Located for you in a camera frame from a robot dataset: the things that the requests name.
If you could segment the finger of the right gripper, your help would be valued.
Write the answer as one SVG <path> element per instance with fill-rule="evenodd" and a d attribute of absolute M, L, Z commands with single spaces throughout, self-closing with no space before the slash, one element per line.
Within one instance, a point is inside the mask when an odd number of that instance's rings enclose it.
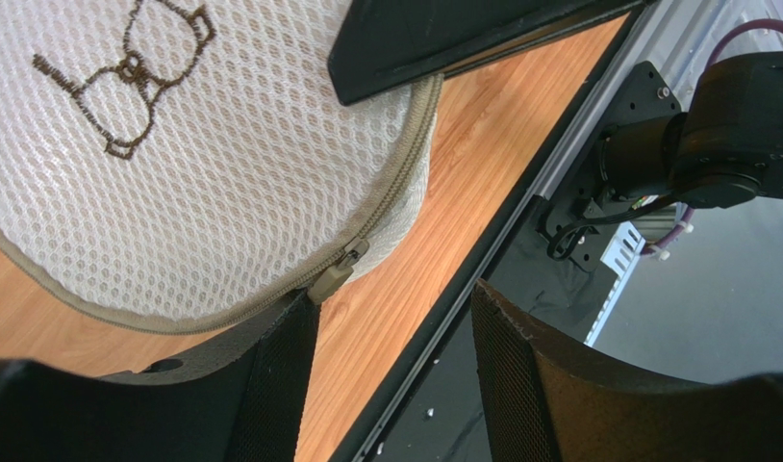
<path fill-rule="evenodd" d="M 454 77 L 646 7 L 634 0 L 364 0 L 328 57 L 351 106 L 435 75 Z"/>

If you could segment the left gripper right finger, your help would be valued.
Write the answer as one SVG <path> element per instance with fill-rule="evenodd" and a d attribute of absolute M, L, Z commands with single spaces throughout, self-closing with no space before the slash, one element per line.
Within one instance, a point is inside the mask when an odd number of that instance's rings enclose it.
<path fill-rule="evenodd" d="M 484 281 L 470 310 L 495 461 L 783 461 L 783 373 L 702 384 L 652 372 Z"/>

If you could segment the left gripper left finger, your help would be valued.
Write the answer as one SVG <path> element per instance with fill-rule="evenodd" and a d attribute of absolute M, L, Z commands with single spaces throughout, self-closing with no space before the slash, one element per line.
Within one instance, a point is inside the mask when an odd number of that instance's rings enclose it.
<path fill-rule="evenodd" d="M 291 461 L 319 316 L 293 292 L 137 373 L 0 359 L 0 461 Z"/>

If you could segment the metal zipper pull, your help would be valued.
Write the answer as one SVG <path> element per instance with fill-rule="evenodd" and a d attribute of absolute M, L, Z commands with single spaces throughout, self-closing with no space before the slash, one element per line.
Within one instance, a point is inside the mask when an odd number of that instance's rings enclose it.
<path fill-rule="evenodd" d="M 343 249 L 342 255 L 324 270 L 309 287 L 307 296 L 315 305 L 322 304 L 340 289 L 354 273 L 354 266 L 370 248 L 366 238 L 357 237 Z"/>

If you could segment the round white bag lid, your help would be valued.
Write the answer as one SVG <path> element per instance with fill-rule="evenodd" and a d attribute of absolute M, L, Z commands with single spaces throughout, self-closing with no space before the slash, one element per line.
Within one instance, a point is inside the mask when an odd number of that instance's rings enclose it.
<path fill-rule="evenodd" d="M 168 335 L 308 291 L 410 181 L 442 78 L 351 107 L 345 1 L 0 1 L 0 250 Z"/>

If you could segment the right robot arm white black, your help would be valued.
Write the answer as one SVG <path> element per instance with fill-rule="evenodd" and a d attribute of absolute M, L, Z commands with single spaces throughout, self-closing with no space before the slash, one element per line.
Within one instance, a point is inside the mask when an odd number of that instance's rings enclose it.
<path fill-rule="evenodd" d="M 783 21 L 768 1 L 351 1 L 328 72 L 345 106 L 452 78 L 627 16 L 544 186 L 698 209 L 783 199 Z"/>

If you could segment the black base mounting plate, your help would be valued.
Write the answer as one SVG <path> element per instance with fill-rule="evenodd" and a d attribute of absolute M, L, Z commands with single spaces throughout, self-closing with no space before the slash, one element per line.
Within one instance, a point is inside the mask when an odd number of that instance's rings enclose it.
<path fill-rule="evenodd" d="M 605 210 L 591 154 L 597 135 L 681 106 L 650 62 L 600 61 L 546 137 L 413 340 L 334 452 L 337 461 L 488 461 L 470 297 L 484 280 L 520 309 L 587 338 L 625 270 L 607 262 L 641 247 L 628 225 L 592 233 L 565 262 L 547 241 L 578 213 Z"/>

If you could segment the aluminium frame rail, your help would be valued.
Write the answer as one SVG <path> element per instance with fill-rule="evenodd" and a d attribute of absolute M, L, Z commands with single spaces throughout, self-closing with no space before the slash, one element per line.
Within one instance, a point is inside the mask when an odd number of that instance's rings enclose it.
<path fill-rule="evenodd" d="M 783 34 L 735 29 L 783 21 L 783 1 L 659 1 L 638 6 L 518 179 L 352 428 L 337 461 L 487 461 L 469 295 L 491 283 L 520 309 L 588 347 L 640 263 L 638 226 L 587 235 L 572 257 L 547 238 L 608 192 L 596 145 L 622 124 L 687 110 L 712 56 L 783 51 Z"/>

